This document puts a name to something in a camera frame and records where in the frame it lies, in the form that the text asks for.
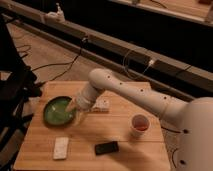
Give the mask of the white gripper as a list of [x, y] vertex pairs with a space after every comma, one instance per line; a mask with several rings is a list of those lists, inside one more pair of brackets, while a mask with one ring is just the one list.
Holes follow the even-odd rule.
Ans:
[[77, 110], [73, 125], [80, 125], [87, 117], [87, 112], [82, 110], [89, 110], [96, 102], [97, 98], [102, 94], [102, 91], [93, 87], [90, 83], [87, 83], [84, 88], [77, 94], [76, 100], [72, 99], [67, 105], [65, 111], [72, 112], [78, 107], [81, 110]]

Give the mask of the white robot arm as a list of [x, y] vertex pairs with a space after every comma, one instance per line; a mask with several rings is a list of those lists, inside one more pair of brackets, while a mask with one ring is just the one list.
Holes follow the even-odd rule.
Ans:
[[119, 80], [111, 70], [96, 68], [89, 73], [88, 82], [66, 110], [76, 109], [80, 119], [105, 91], [116, 93], [181, 131], [177, 171], [213, 171], [213, 97], [185, 102], [132, 86]]

